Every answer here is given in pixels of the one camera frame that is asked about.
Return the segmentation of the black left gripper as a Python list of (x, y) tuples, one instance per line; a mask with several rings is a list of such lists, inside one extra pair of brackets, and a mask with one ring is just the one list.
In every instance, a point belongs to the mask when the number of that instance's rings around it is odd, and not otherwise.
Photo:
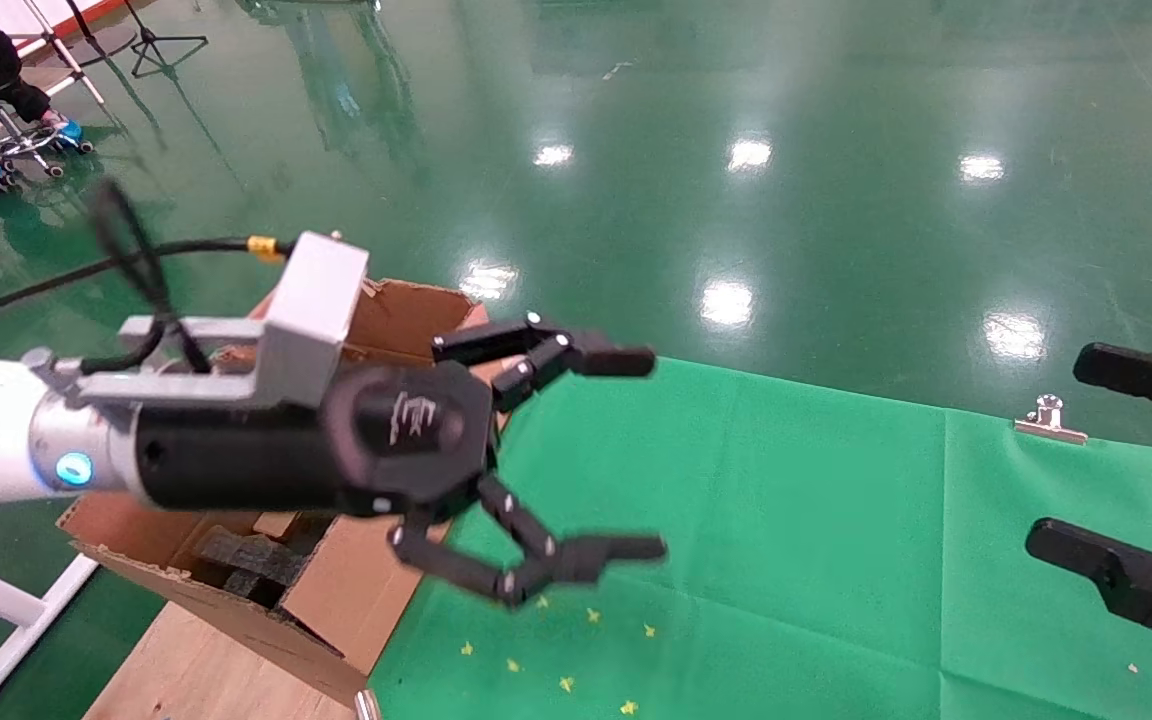
[(141, 486), (160, 509), (450, 520), (492, 465), (492, 388), (467, 366), (358, 365), (317, 409), (141, 411)]

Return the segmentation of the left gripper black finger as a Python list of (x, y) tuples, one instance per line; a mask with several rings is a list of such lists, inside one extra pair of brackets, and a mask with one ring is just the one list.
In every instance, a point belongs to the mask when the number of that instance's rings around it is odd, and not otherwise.
[(647, 346), (622, 346), (599, 331), (570, 331), (530, 313), (511, 323), (485, 323), (431, 338), (435, 363), (467, 367), (506, 365), (490, 381), (498, 414), (511, 414), (550, 382), (571, 372), (585, 377), (647, 377), (657, 355)]
[(394, 556), (429, 577), (518, 609), (548, 585), (594, 585), (613, 562), (655, 562), (667, 555), (660, 536), (558, 538), (494, 475), (477, 480), (477, 502), (524, 553), (517, 564), (497, 568), (448, 544), (431, 541), (433, 515), (429, 511), (411, 511), (391, 529)]

